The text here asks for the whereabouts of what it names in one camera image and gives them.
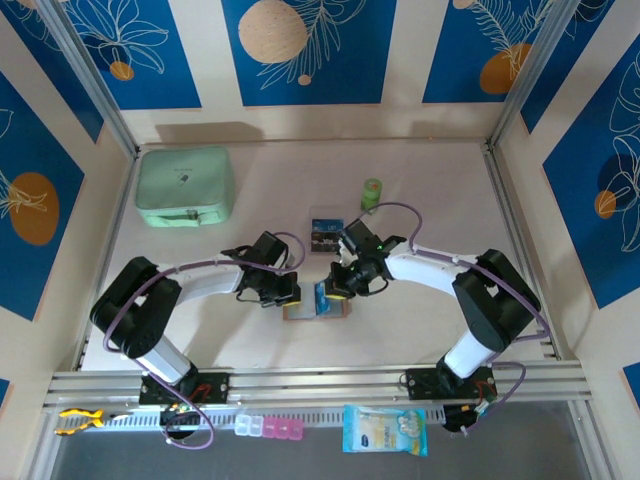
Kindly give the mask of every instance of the white leaf pattern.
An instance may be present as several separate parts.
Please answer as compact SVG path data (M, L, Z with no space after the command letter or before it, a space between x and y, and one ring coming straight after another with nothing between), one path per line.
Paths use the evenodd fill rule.
M0 109L0 139L9 131L12 118L13 111ZM0 170L0 219L6 217L11 209L19 211L21 206L46 212L47 207L42 203L46 197L46 193L30 195L16 188Z
M47 47L56 52L60 51L60 47L51 36L51 32L47 29L42 18L35 9L29 8L17 0L2 0L9 8L11 13L20 20L20 23L33 38L42 41Z
M97 49L107 66L117 61L164 73L164 61L152 47L163 45L169 31L139 20L137 0L70 0L63 5L85 45Z
M338 26L344 25L365 7L367 0L294 0L289 5L296 11L307 28L305 47L290 60L281 63L263 64L258 76L267 79L260 90L269 88L279 80L286 83L295 81L302 75L313 77L324 62L331 60L333 50L340 51ZM345 5L354 4L348 13Z
M613 148L618 156L619 171L604 190L610 192L609 201L613 208L609 207L607 216L603 218L622 213L620 251L631 253L640 248L640 52L625 71L618 87L609 130L616 134ZM623 200L619 207L616 205L618 200Z
M495 50L504 52L509 59L511 79L520 72L524 62L522 48L515 48L516 45L533 40L556 1L529 0L529 4L519 16L513 11L511 0L475 0L467 8L476 15L480 32L491 40ZM597 21L610 1L596 0L596 4L593 4L593 0L583 0L576 8L573 20L565 29L565 33L574 39L578 21Z

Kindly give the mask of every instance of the black mounting bracket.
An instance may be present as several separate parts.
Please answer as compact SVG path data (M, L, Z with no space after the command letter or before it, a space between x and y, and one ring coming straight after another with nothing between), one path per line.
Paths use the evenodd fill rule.
M507 257L497 250L487 250L477 257L477 265L502 279L540 311L540 301ZM503 352L533 319L529 310L511 294L482 273L470 269L456 276L453 282L460 308L469 331L489 350Z
M410 368L405 376L409 400L469 400L480 396L476 383L495 383L493 371L489 367L478 368L453 391L443 384L441 372L436 367Z
M196 388L193 389L193 402L196 404L224 405L227 403L227 395L229 393L229 378L229 374L224 372L198 372ZM202 386L210 386L211 388L201 389L200 387ZM172 405L174 403L182 403L182 400L176 398L150 376L143 376L139 403L140 405Z
M393 235L383 242L358 219L340 232L340 239L358 259L348 267L337 262L331 263L331 273L324 281L327 295L340 298L353 298L356 295L368 297L382 291L369 291L369 284L374 279L381 277L387 284L393 280L385 260L389 252L405 242L406 238Z
M243 245L221 253L233 260L272 267L283 254L285 257L289 256L289 247L272 233L264 232L253 246ZM280 275L244 264L240 268L244 273L236 290L236 299L240 300L242 292L249 288L258 294L259 303L264 308L274 305L282 307L300 301L301 293L296 272Z

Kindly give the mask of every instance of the tissue packet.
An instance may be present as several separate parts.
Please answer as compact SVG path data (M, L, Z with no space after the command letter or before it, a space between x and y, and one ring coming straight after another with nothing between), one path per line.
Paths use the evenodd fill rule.
M409 452L427 456L427 417L424 410L344 407L342 451Z

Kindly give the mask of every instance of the small box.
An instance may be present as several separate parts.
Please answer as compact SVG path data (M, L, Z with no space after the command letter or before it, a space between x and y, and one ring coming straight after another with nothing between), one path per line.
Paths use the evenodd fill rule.
M289 435L291 435L291 420L278 418L276 420L276 438L278 440L288 440Z
M262 436L264 438L275 438L278 419L276 417L264 417L262 424Z
M289 432L289 440L300 441L304 436L304 421L292 419L290 423L291 431Z
M261 437L263 424L264 424L264 417L260 415L252 416L251 423L249 424L249 436Z
M311 207L309 218L311 220L311 253L337 253L340 232L344 228L343 208Z
M160 149L143 155L135 205L152 227L198 227L224 222L235 183L223 147Z
M249 435L250 426L251 416L240 414L236 416L236 423L233 427L233 430L239 437L246 437L247 435Z

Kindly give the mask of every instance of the mint green zipper pouch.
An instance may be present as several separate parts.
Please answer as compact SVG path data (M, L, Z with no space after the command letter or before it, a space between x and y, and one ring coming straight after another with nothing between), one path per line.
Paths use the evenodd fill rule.
M231 215L235 184L223 147L153 150L140 160L135 205L152 227L198 227Z

